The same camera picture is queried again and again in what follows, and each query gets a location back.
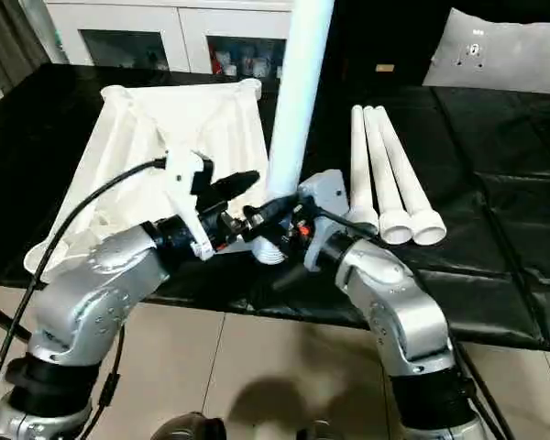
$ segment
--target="black table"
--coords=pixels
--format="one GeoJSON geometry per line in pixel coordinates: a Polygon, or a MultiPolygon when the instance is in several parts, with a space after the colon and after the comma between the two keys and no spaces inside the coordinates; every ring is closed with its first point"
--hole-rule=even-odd
{"type": "MultiPolygon", "coordinates": [[[[100,89],[215,83],[212,76],[47,65],[0,101],[0,284],[24,286],[103,101],[100,89]]],[[[276,87],[259,111],[266,140],[276,87]]],[[[448,236],[395,252],[421,270],[461,339],[550,350],[550,95],[321,84],[303,167],[348,182],[350,107],[385,105],[448,236]]],[[[325,275],[250,255],[181,268],[151,301],[364,327],[325,275]],[[225,290],[225,283],[238,289],[225,290]]]]}

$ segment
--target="white pole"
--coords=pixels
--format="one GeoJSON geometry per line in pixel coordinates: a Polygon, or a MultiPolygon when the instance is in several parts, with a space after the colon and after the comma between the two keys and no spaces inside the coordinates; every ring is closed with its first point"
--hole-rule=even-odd
{"type": "Polygon", "coordinates": [[[350,121],[350,211],[346,218],[351,222],[372,225],[377,232],[379,217],[373,208],[363,107],[352,107],[350,121]]]}
{"type": "Polygon", "coordinates": [[[376,112],[373,107],[368,106],[364,114],[368,154],[379,204],[379,231],[384,241],[390,245],[400,245],[412,238],[411,219],[403,210],[402,199],[381,138],[376,112]]]}
{"type": "Polygon", "coordinates": [[[385,108],[377,107],[375,114],[401,197],[412,218],[413,241],[424,246],[438,243],[446,236],[442,217],[432,209],[385,108]]]}
{"type": "MultiPolygon", "coordinates": [[[[295,0],[269,153],[267,201],[297,190],[333,8],[334,0],[295,0]]],[[[283,261],[264,238],[255,240],[253,254],[265,264],[283,261]]]]}

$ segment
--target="wire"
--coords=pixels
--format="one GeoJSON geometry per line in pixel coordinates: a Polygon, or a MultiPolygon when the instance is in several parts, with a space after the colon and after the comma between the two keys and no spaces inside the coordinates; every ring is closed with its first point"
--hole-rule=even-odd
{"type": "Polygon", "coordinates": [[[505,435],[501,432],[499,429],[499,426],[493,421],[490,414],[487,412],[487,408],[485,408],[485,405],[483,405],[483,402],[480,401],[479,396],[477,394],[473,394],[470,396],[470,401],[473,402],[473,405],[475,405],[475,409],[477,410],[478,415],[481,416],[481,418],[485,421],[485,424],[489,428],[489,430],[493,433],[493,436],[496,440],[507,440],[505,438],[505,435]]]}
{"type": "Polygon", "coordinates": [[[102,417],[104,410],[106,409],[106,407],[110,406],[110,402],[114,397],[114,393],[116,391],[116,385],[118,384],[118,380],[120,379],[120,375],[118,374],[118,369],[120,368],[120,360],[122,358],[122,349],[125,344],[125,337],[126,337],[126,330],[125,330],[125,327],[122,326],[120,327],[120,333],[118,334],[118,345],[116,346],[114,364],[110,369],[110,373],[108,374],[108,377],[106,378],[106,382],[104,383],[104,387],[102,388],[102,392],[100,393],[98,409],[93,414],[90,424],[88,424],[87,427],[85,428],[85,431],[83,431],[83,434],[80,437],[80,440],[86,440],[88,436],[92,433],[95,426],[98,424],[98,421],[102,417]]]}
{"type": "Polygon", "coordinates": [[[128,179],[129,177],[134,176],[135,174],[138,174],[143,170],[146,170],[149,168],[165,168],[165,162],[166,162],[165,159],[154,159],[154,160],[150,160],[148,162],[142,163],[140,165],[137,165],[136,167],[131,168],[130,170],[124,171],[123,173],[117,175],[111,181],[105,183],[100,188],[98,188],[97,190],[92,192],[90,195],[88,195],[75,208],[73,208],[73,210],[70,212],[67,218],[65,218],[65,220],[63,221],[63,223],[61,224],[57,232],[55,232],[55,234],[53,235],[53,238],[49,242],[49,245],[45,249],[45,253],[43,254],[43,257],[38,263],[37,270],[35,271],[32,279],[30,280],[27,290],[25,291],[25,294],[20,300],[20,304],[16,308],[15,314],[12,317],[12,324],[8,328],[8,331],[6,332],[6,336],[4,338],[2,346],[0,347],[0,372],[6,361],[6,355],[8,354],[8,350],[10,349],[10,346],[12,345],[12,341],[15,337],[17,325],[20,324],[22,315],[27,309],[30,298],[33,292],[35,291],[35,289],[37,288],[37,283],[39,282],[40,276],[43,274],[43,271],[47,267],[47,263],[49,262],[50,256],[55,250],[55,247],[58,245],[61,238],[63,237],[63,234],[65,234],[65,231],[73,222],[75,217],[77,217],[77,215],[88,204],[93,202],[95,199],[97,199],[100,195],[108,191],[110,188],[116,186],[117,184],[124,181],[125,179],[128,179]]]}
{"type": "Polygon", "coordinates": [[[495,401],[495,398],[491,394],[489,387],[487,386],[487,383],[485,383],[485,380],[481,377],[479,370],[477,369],[477,366],[468,355],[467,349],[462,344],[455,341],[455,350],[459,358],[467,367],[468,372],[470,372],[470,375],[472,376],[473,380],[477,383],[477,386],[480,389],[480,392],[483,393],[483,396],[487,401],[487,405],[489,406],[489,408],[491,409],[491,412],[495,416],[495,419],[497,420],[497,423],[501,427],[502,432],[505,434],[505,437],[507,438],[507,440],[515,440],[515,435],[513,435],[512,429],[507,423],[505,416],[501,412],[501,408],[499,407],[499,405],[495,401]]]}
{"type": "Polygon", "coordinates": [[[346,226],[349,229],[352,229],[354,232],[358,233],[360,236],[373,240],[375,242],[378,241],[377,236],[373,234],[372,232],[368,231],[367,228],[362,227],[358,223],[353,223],[349,220],[346,220],[345,217],[341,217],[340,215],[336,215],[334,213],[331,213],[330,211],[326,211],[324,208],[317,208],[316,211],[317,216],[326,217],[330,220],[334,220],[335,222],[339,223],[342,226],[346,226]]]}
{"type": "MultiPolygon", "coordinates": [[[[354,232],[358,233],[364,238],[369,239],[380,248],[391,249],[387,244],[383,243],[378,236],[372,234],[370,231],[368,231],[366,228],[363,228],[359,224],[346,220],[344,217],[341,217],[340,215],[336,215],[320,207],[316,207],[316,215],[327,217],[331,220],[334,220],[335,222],[339,223],[342,226],[346,226],[347,228],[353,230],[354,232]]],[[[425,279],[422,276],[422,273],[416,267],[413,267],[411,265],[409,265],[408,267],[412,271],[412,274],[415,280],[420,284],[420,287],[422,287],[426,292],[430,292],[430,289],[428,288],[428,285],[425,282],[425,279]]],[[[464,364],[467,367],[472,379],[475,381],[475,383],[477,383],[478,388],[480,389],[483,396],[485,397],[485,400],[487,401],[487,405],[489,406],[489,408],[491,409],[491,412],[495,416],[495,419],[499,423],[500,428],[495,424],[495,422],[493,421],[493,419],[485,409],[485,406],[479,400],[478,396],[475,393],[474,396],[471,396],[471,400],[475,404],[475,407],[477,408],[478,413],[485,421],[485,424],[489,427],[489,429],[491,430],[493,435],[495,435],[497,440],[515,440],[515,436],[513,435],[512,429],[507,423],[505,416],[501,412],[501,408],[493,398],[493,395],[490,393],[489,387],[485,383],[485,380],[481,377],[479,370],[477,369],[472,359],[468,355],[467,350],[454,338],[452,334],[450,335],[450,339],[455,348],[455,355],[459,359],[458,363],[464,364]]]]}

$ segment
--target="pipe end cap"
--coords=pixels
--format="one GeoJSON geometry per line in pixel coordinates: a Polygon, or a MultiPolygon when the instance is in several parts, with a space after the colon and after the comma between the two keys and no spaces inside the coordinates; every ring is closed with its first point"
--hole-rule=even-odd
{"type": "Polygon", "coordinates": [[[412,215],[413,241],[420,246],[431,246],[446,237],[446,225],[440,214],[432,209],[412,215]]]}
{"type": "Polygon", "coordinates": [[[381,238],[390,245],[401,245],[412,238],[412,219],[404,210],[382,213],[379,217],[381,238]]]}
{"type": "Polygon", "coordinates": [[[346,220],[368,226],[375,235],[379,233],[379,216],[372,206],[358,206],[351,208],[346,214],[346,220]]]}
{"type": "Polygon", "coordinates": [[[281,251],[264,236],[258,236],[255,238],[251,251],[258,262],[262,264],[272,266],[275,264],[280,264],[285,260],[285,256],[281,253],[281,251]]]}

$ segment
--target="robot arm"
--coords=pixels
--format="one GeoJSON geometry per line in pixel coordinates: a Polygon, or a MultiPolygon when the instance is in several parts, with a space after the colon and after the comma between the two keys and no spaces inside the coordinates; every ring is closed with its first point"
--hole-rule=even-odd
{"type": "MultiPolygon", "coordinates": [[[[235,176],[239,184],[234,186],[247,188],[253,182],[248,177],[235,176]]],[[[225,212],[225,200],[240,189],[212,186],[214,191],[198,200],[197,208],[213,249],[240,237],[273,239],[279,234],[275,244],[288,254],[301,253],[306,268],[335,275],[336,287],[363,313],[376,336],[408,440],[487,438],[468,403],[437,303],[389,251],[303,209],[310,200],[336,214],[347,211],[339,171],[314,175],[296,196],[246,209],[242,220],[225,212]]],[[[179,216],[135,226],[106,239],[80,267],[37,295],[38,330],[26,356],[12,362],[6,373],[15,387],[1,401],[0,438],[80,434],[92,410],[90,395],[100,364],[120,325],[169,278],[164,268],[170,262],[201,258],[193,242],[191,228],[179,216]]]]}
{"type": "Polygon", "coordinates": [[[484,440],[457,368],[446,318],[388,250],[347,235],[332,236],[320,262],[363,313],[390,376],[405,438],[484,440]]]}

